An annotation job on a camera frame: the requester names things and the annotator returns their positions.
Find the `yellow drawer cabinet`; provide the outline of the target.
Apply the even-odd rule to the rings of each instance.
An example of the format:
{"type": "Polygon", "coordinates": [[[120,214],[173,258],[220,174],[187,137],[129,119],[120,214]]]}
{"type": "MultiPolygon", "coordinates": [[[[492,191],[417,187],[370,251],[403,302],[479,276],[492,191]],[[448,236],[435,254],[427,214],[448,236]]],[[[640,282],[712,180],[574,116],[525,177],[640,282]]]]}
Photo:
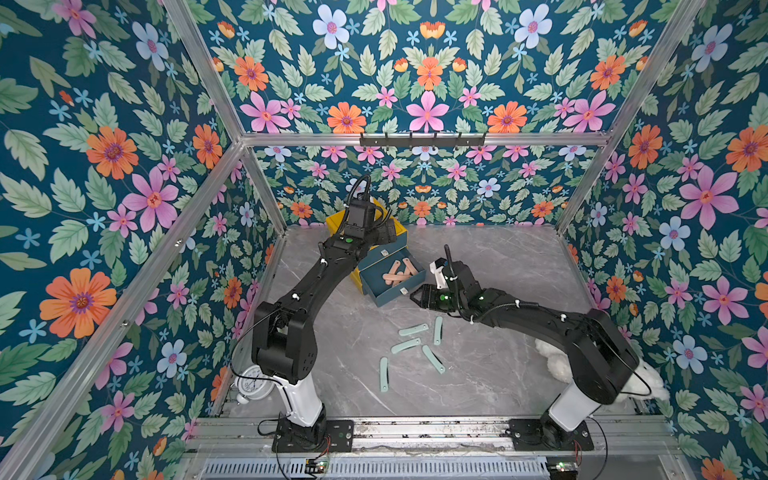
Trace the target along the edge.
{"type": "MultiPolygon", "coordinates": [[[[384,211],[390,214],[390,212],[384,208],[377,200],[368,200],[370,200],[372,203],[375,203],[384,211]]],[[[354,269],[350,272],[349,277],[353,284],[357,287],[358,291],[360,293],[364,293],[362,289],[360,271],[363,268],[369,266],[378,257],[379,254],[387,254],[388,251],[397,251],[401,248],[404,248],[407,245],[407,230],[398,220],[390,215],[394,219],[396,232],[398,235],[397,240],[394,243],[377,246],[345,244],[341,239],[341,223],[345,210],[331,215],[326,219],[325,223],[331,236],[340,238],[339,245],[344,244],[345,250],[352,251],[352,257],[357,261],[357,263],[355,264],[354,269]]]]}

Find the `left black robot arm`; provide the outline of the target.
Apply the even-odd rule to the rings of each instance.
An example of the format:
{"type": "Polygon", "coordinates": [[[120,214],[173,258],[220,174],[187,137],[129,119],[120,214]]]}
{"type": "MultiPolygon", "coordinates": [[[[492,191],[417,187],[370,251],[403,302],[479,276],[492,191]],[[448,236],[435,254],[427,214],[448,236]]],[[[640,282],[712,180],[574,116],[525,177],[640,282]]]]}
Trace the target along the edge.
{"type": "Polygon", "coordinates": [[[318,358],[315,319],[371,248],[396,238],[386,211],[367,194],[353,196],[336,233],[319,244],[319,257],[309,271],[276,302],[258,305],[251,360],[266,379],[280,385],[286,415],[278,421],[278,436],[311,447],[325,444],[326,408],[311,376],[318,358]]]}

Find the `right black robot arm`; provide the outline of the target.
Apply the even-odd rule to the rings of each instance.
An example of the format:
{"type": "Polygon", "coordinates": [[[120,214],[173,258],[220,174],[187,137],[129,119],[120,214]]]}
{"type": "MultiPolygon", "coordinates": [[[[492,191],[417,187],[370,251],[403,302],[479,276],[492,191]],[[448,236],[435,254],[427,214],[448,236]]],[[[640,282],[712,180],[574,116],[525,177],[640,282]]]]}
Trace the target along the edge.
{"type": "Polygon", "coordinates": [[[510,329],[542,340],[566,357],[572,379],[536,420],[511,420],[508,434],[524,450],[565,450],[587,432],[586,419],[626,392],[640,359],[619,333],[610,316],[599,309],[586,313],[556,310],[523,300],[497,288],[485,288],[469,266],[445,256],[430,265],[433,284],[423,284],[410,294],[419,307],[456,314],[471,323],[510,329]]]}

